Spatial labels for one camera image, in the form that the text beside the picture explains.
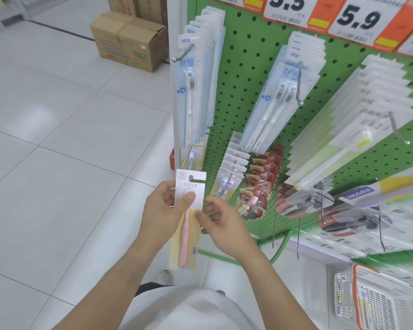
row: shopping basket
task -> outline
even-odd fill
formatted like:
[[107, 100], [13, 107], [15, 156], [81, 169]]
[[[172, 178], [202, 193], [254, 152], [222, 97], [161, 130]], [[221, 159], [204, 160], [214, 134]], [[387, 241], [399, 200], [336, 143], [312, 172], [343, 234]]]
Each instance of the shopping basket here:
[[360, 330], [413, 330], [413, 285], [361, 264], [334, 278], [335, 314]]

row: dark pants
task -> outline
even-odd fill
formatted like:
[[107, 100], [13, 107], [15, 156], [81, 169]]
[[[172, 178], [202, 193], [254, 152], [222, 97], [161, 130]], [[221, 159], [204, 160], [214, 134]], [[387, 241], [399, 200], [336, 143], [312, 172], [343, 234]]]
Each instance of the dark pants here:
[[152, 289], [161, 288], [161, 287], [168, 287], [168, 286], [157, 284], [157, 283], [142, 284], [139, 286], [138, 291], [136, 292], [135, 296], [137, 297], [139, 294], [142, 294]]

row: forearm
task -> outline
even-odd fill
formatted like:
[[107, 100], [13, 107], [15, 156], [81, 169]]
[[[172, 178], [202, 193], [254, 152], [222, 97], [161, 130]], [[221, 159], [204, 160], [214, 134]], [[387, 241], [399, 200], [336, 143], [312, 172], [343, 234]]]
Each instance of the forearm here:
[[117, 330], [154, 256], [135, 241], [53, 330]]
[[260, 249], [251, 249], [240, 262], [266, 330], [318, 330]]

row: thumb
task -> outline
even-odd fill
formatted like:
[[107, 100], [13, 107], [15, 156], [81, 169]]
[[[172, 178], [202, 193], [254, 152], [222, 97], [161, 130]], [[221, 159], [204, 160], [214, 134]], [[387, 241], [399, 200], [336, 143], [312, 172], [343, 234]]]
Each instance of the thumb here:
[[182, 216], [190, 208], [195, 198], [196, 198], [196, 193], [192, 191], [188, 192], [182, 197], [179, 205], [177, 205], [174, 208], [174, 210], [176, 211], [179, 217]]
[[196, 220], [199, 221], [200, 225], [204, 227], [210, 235], [216, 231], [218, 228], [217, 225], [209, 218], [208, 215], [206, 215], [202, 211], [198, 211], [196, 213]]

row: person's right hand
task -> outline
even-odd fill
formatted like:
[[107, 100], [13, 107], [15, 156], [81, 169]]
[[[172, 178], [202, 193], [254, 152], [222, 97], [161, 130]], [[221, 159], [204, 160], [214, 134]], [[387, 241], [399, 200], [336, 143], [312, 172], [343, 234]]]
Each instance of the person's right hand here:
[[196, 219], [203, 227], [201, 232], [209, 234], [221, 251], [241, 262], [248, 252], [258, 250], [234, 206], [218, 196], [208, 196], [205, 202], [208, 205], [196, 213]]

